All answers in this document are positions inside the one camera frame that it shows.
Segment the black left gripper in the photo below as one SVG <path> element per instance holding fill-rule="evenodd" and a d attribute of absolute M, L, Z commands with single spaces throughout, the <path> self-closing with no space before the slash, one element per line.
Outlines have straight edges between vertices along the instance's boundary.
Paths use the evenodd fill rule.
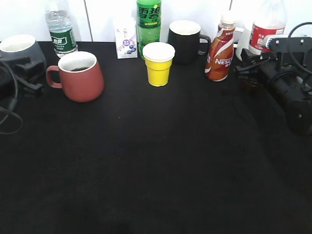
<path fill-rule="evenodd" d="M 39 98 L 43 85 L 37 83 L 44 74 L 44 62 L 30 62 L 29 57 L 0 59 L 0 99 L 17 99 L 19 88 L 26 97 Z"/>

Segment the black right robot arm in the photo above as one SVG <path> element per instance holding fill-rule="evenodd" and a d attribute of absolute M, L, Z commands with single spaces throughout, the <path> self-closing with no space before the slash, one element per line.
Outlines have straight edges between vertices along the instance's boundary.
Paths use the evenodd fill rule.
<path fill-rule="evenodd" d="M 241 51 L 243 64 L 234 72 L 250 91 L 265 89 L 284 111 L 289 128 L 301 135 L 312 134 L 312 94 L 308 92 L 304 72 L 289 54 L 264 53 L 256 55 L 248 49 Z"/>

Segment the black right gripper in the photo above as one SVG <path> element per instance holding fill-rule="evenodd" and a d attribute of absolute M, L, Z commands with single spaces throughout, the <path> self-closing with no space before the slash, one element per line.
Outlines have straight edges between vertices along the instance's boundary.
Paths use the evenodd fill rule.
<path fill-rule="evenodd" d="M 275 53 L 256 55 L 248 49 L 241 51 L 242 64 L 234 68 L 242 89 L 261 90 L 270 83 L 289 80 L 293 77 L 292 68 L 278 68 L 278 58 Z"/>

